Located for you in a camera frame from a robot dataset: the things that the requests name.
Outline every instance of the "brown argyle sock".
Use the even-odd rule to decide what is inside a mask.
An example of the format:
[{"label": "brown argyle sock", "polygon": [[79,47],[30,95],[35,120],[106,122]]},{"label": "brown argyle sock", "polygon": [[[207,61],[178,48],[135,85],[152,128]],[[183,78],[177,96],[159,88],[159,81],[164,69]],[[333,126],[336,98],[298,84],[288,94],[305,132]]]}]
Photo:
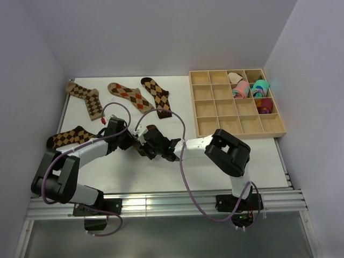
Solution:
[{"label": "brown argyle sock", "polygon": [[141,95],[139,88],[130,89],[113,82],[107,86],[107,89],[115,96],[128,99],[142,114],[153,109],[151,103]]},{"label": "brown argyle sock", "polygon": [[66,86],[66,91],[72,96],[81,98],[85,101],[87,112],[91,121],[102,117],[103,108],[101,102],[99,101],[98,90],[89,90],[74,82],[70,82]]},{"label": "brown argyle sock", "polygon": [[68,144],[83,144],[91,139],[94,134],[87,132],[82,126],[68,132],[58,133],[48,138],[46,146],[48,149],[56,149]]},{"label": "brown argyle sock", "polygon": [[[163,90],[152,78],[142,78],[141,84],[154,97],[157,109],[171,110],[170,103],[168,102],[168,91]],[[158,111],[157,116],[162,119],[171,117],[172,114],[170,112]]]}]

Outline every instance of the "purple cable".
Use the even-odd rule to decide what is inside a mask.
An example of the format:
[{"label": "purple cable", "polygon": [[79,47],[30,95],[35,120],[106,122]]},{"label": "purple cable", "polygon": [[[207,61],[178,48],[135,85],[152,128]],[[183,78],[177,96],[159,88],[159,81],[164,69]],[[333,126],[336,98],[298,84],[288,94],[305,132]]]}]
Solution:
[{"label": "purple cable", "polygon": [[189,187],[189,185],[188,185],[188,183],[187,183],[187,179],[186,179],[186,177],[185,177],[185,173],[184,173],[184,169],[183,169],[183,154],[184,154],[184,150],[185,150],[185,148],[186,148],[185,134],[186,134],[187,129],[186,129],[186,126],[185,126],[185,123],[184,123],[183,119],[182,119],[179,115],[177,115],[175,112],[170,111],[170,110],[152,109],[152,110],[148,111],[147,113],[145,113],[145,114],[140,118],[140,120],[138,121],[138,123],[137,123],[137,125],[136,125],[136,127],[135,127],[135,130],[137,130],[137,128],[139,127],[140,122],[142,121],[142,119],[143,119],[146,115],[148,115],[149,113],[151,113],[151,112],[153,112],[153,111],[158,111],[158,110],[163,110],[163,111],[165,111],[165,112],[170,112],[170,113],[174,114],[174,115],[180,120],[180,122],[181,122],[182,125],[183,125],[183,138],[182,138],[182,140],[183,140],[184,142],[183,142],[183,147],[182,147],[181,156],[180,156],[180,160],[179,160],[179,167],[180,167],[180,170],[181,170],[181,174],[182,174],[182,178],[183,178],[183,182],[184,182],[184,184],[185,184],[185,187],[186,187],[186,189],[187,189],[187,191],[188,191],[188,194],[189,194],[189,196],[190,196],[190,198],[191,198],[193,204],[196,206],[196,208],[198,208],[198,210],[200,211],[200,213],[202,213],[204,216],[206,216],[208,219],[210,219],[210,220],[212,220],[212,221],[214,221],[214,222],[226,222],[226,221],[230,220],[230,219],[233,217],[233,215],[235,214],[235,212],[237,211],[237,209],[238,209],[238,207],[239,207],[239,204],[240,204],[240,201],[242,200],[242,197],[243,197],[243,195],[244,195],[246,189],[249,187],[249,185],[250,185],[250,183],[251,183],[251,184],[253,185],[253,187],[255,188],[257,194],[258,194],[259,205],[258,205],[258,213],[257,213],[256,219],[252,222],[251,225],[249,225],[248,227],[245,227],[245,228],[250,228],[250,227],[257,221],[257,219],[258,219],[258,217],[259,217],[259,215],[260,215],[260,203],[261,203],[261,200],[260,200],[260,197],[259,197],[258,188],[257,188],[257,186],[255,185],[255,183],[253,183],[253,182],[247,182],[247,184],[245,185],[243,191],[241,192],[241,195],[239,196],[238,201],[236,202],[236,205],[235,205],[235,207],[234,207],[232,213],[231,213],[230,215],[228,215],[228,217],[226,217],[226,218],[224,218],[224,219],[215,219],[215,218],[213,218],[212,216],[208,215],[208,214],[201,208],[201,206],[199,206],[198,202],[196,201],[196,199],[195,199],[194,196],[192,195],[192,192],[191,192],[191,190],[190,190],[190,187]]},{"label": "purple cable", "polygon": [[82,204],[82,206],[84,206],[85,209],[87,210],[90,210],[90,211],[96,211],[96,212],[100,212],[100,213],[105,213],[107,215],[114,215],[116,216],[117,218],[119,218],[119,226],[114,230],[114,231],[111,231],[110,233],[105,233],[105,234],[96,234],[96,233],[93,233],[93,232],[87,232],[88,234],[90,235],[94,235],[95,237],[107,237],[108,235],[112,235],[112,234],[115,234],[117,231],[120,230],[120,228],[122,227],[123,225],[123,219],[120,215],[114,213],[114,212],[111,212],[111,211],[102,211],[102,210],[98,210],[98,209],[94,209],[90,206],[87,206],[85,204]]}]

